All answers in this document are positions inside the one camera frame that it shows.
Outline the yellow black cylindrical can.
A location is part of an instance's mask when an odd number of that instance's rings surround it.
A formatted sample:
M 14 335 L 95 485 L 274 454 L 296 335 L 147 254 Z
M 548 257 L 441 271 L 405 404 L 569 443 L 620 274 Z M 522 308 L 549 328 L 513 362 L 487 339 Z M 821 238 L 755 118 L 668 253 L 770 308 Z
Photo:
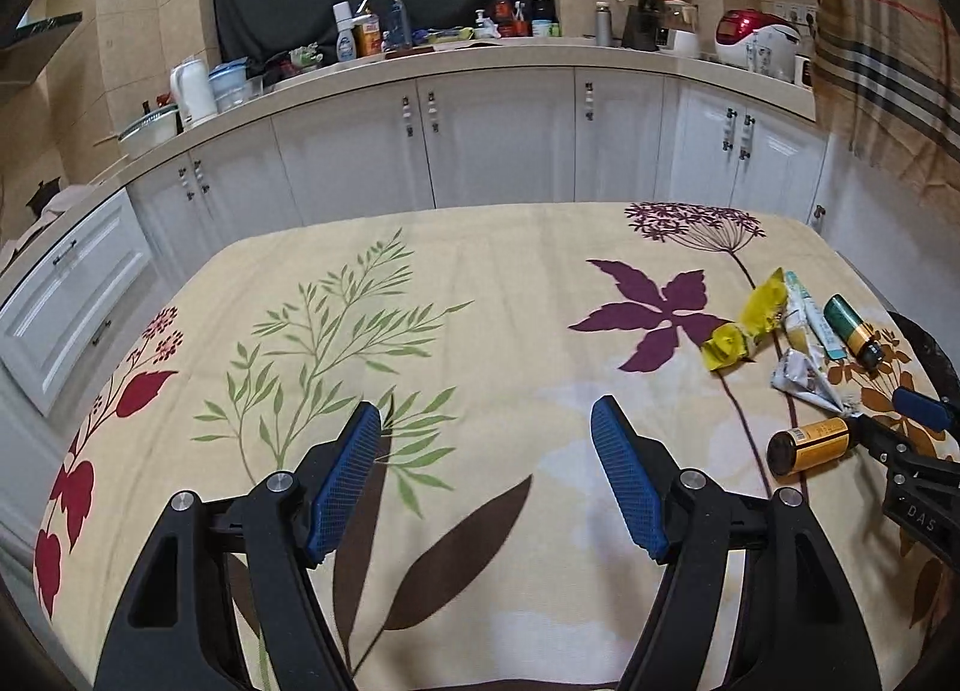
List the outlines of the yellow black cylindrical can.
M 850 447 L 848 421 L 830 418 L 778 431 L 766 447 L 766 462 L 776 478 L 786 478 L 839 460 Z

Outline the black trash bin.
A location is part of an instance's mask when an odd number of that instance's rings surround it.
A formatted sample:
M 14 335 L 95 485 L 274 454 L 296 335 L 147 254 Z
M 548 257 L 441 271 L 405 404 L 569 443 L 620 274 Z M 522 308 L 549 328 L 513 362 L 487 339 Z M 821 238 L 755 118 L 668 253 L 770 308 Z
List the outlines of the black trash bin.
M 911 348 L 918 358 L 919 364 L 928 374 L 934 390 L 940 398 L 957 403 L 960 397 L 960 382 L 958 372 L 947 353 L 940 348 L 939 343 L 925 328 L 913 320 L 901 315 L 896 310 L 890 310 L 890 317 L 905 335 Z

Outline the white kitchen cabinets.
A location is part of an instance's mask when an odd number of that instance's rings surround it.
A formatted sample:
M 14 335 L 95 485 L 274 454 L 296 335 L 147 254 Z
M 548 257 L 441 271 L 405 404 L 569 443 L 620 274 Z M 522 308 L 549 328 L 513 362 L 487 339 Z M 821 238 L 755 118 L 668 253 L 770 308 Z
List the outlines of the white kitchen cabinets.
M 690 200 L 805 221 L 827 142 L 804 89 L 697 60 L 462 67 L 261 97 L 125 164 L 2 281 L 2 364 L 49 413 L 130 315 L 245 237 L 428 208 Z

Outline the white teal tube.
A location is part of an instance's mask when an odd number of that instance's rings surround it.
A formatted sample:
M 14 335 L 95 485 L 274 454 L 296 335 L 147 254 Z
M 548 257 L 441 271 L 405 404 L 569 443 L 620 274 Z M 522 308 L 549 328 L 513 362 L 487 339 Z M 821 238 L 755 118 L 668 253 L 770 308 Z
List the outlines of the white teal tube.
M 820 361 L 843 361 L 846 358 L 843 343 L 794 271 L 784 273 L 784 286 L 788 289 L 784 330 L 791 345 Z

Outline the silver crumpled foil wrapper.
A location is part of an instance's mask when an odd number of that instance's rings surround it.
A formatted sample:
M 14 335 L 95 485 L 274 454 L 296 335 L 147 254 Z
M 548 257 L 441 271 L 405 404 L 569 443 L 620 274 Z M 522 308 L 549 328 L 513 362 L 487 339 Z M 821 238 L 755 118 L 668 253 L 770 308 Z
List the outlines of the silver crumpled foil wrapper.
M 822 409 L 830 416 L 859 415 L 861 402 L 853 392 L 838 390 L 807 354 L 788 349 L 781 356 L 771 374 L 771 387 L 778 392 L 797 398 L 805 405 Z

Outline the yellow foil snack wrapper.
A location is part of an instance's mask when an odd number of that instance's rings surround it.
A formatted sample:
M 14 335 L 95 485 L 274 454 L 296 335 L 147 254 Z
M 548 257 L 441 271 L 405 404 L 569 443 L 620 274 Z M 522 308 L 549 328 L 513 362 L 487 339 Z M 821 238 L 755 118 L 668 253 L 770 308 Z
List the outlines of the yellow foil snack wrapper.
M 784 270 L 777 268 L 750 292 L 740 317 L 713 330 L 700 346 L 706 369 L 718 372 L 754 357 L 758 345 L 778 330 L 788 305 Z

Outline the floral beige tablecloth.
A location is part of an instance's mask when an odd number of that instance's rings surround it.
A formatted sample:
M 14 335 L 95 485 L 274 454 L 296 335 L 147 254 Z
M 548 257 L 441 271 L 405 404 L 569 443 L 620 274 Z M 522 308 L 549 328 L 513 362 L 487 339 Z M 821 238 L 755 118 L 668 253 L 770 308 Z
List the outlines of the floral beige tablecloth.
M 809 228 L 680 203 L 451 208 L 251 237 L 122 337 L 53 478 L 34 590 L 80 670 L 166 499 L 249 491 L 374 403 L 384 436 L 342 549 L 313 572 L 364 689 L 597 689 L 620 678 L 661 571 L 631 543 L 589 439 L 613 397 L 729 491 L 768 496 L 775 432 L 818 413 L 700 348 L 791 271 L 843 296 L 885 358 L 828 381 L 924 454 L 957 445 L 893 413 L 931 374 Z

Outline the plaid beige curtain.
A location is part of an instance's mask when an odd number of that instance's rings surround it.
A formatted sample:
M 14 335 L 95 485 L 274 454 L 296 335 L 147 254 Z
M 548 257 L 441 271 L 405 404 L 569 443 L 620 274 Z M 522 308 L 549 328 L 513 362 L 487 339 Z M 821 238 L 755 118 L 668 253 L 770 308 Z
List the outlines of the plaid beige curtain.
M 817 0 L 817 124 L 958 218 L 958 32 L 939 0 Z

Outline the red white rice cooker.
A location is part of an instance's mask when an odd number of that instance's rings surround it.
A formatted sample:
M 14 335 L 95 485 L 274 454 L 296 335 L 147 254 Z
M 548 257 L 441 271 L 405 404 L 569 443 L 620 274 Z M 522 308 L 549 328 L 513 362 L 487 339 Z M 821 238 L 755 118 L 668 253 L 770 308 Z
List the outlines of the red white rice cooker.
M 721 16 L 715 30 L 719 62 L 781 81 L 794 80 L 800 34 L 776 14 L 740 8 Z

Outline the black coffee machine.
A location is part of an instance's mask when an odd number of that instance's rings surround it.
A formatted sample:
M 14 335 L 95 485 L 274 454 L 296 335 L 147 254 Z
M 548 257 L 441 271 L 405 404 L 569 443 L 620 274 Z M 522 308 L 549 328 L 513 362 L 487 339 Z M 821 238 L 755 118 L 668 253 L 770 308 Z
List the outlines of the black coffee machine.
M 658 50 L 659 7 L 661 0 L 636 0 L 626 14 L 622 46 L 625 49 Z

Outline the white pot with lid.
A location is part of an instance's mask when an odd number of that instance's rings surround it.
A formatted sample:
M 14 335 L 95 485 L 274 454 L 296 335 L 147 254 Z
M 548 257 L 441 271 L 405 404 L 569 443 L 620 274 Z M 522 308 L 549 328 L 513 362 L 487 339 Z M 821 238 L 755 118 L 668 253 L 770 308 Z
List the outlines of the white pot with lid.
M 117 135 L 119 151 L 128 159 L 139 159 L 156 146 L 169 142 L 178 135 L 179 109 L 167 104 L 145 114 Z

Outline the steel thermos bottle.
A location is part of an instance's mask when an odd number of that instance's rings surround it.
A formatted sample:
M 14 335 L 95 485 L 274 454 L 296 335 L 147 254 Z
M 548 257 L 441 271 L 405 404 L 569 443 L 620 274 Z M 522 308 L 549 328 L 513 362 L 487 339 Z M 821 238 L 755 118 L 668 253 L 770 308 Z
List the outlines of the steel thermos bottle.
M 594 10 L 594 41 L 599 47 L 612 47 L 612 11 L 604 0 L 597 0 Z

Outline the white electric kettle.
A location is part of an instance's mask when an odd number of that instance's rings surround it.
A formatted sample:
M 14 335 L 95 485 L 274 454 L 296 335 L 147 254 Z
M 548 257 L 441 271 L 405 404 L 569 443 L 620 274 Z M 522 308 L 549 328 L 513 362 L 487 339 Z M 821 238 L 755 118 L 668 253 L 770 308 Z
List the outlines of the white electric kettle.
M 178 104 L 185 130 L 217 117 L 217 103 L 208 80 L 208 70 L 201 58 L 190 57 L 181 65 L 176 65 L 169 75 L 169 88 Z

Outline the clear plastic container stack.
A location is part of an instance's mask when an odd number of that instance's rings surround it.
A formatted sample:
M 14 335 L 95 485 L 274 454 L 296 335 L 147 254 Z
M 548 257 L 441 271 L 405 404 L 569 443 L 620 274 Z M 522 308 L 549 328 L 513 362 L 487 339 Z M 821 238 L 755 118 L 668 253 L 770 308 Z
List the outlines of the clear plastic container stack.
M 238 58 L 218 65 L 208 73 L 208 81 L 220 114 L 239 106 L 247 99 L 247 60 Z

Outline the dark sauce bottle red cap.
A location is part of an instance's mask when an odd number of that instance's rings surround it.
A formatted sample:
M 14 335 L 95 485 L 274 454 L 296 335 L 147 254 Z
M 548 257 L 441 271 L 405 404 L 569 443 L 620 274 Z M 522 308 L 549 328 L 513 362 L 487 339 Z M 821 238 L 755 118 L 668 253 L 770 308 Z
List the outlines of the dark sauce bottle red cap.
M 516 25 L 514 24 L 511 0 L 493 0 L 491 18 L 493 18 L 496 30 L 501 37 L 514 36 Z

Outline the white spray bottle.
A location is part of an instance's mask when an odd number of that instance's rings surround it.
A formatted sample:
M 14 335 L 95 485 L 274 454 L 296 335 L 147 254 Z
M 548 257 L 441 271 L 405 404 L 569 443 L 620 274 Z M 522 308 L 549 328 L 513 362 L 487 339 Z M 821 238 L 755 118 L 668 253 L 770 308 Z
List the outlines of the white spray bottle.
M 338 2 L 334 5 L 334 18 L 337 25 L 337 40 L 335 41 L 335 55 L 338 62 L 355 60 L 356 52 L 355 17 L 348 2 Z

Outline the orange soap bottle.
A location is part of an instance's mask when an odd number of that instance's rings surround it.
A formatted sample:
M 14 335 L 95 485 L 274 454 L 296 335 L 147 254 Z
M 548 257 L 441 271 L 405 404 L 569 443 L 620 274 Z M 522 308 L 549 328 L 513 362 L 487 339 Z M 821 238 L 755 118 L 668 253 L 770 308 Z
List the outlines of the orange soap bottle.
M 375 14 L 364 13 L 356 18 L 356 45 L 359 57 L 382 52 L 381 23 Z

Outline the chrome sink faucet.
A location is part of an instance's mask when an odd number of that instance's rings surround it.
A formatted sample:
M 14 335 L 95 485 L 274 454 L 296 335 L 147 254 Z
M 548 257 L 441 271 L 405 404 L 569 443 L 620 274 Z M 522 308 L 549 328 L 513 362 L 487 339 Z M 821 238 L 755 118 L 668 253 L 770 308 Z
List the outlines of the chrome sink faucet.
M 404 0 L 361 0 L 358 14 L 377 18 L 384 52 L 405 52 L 413 47 L 412 25 Z

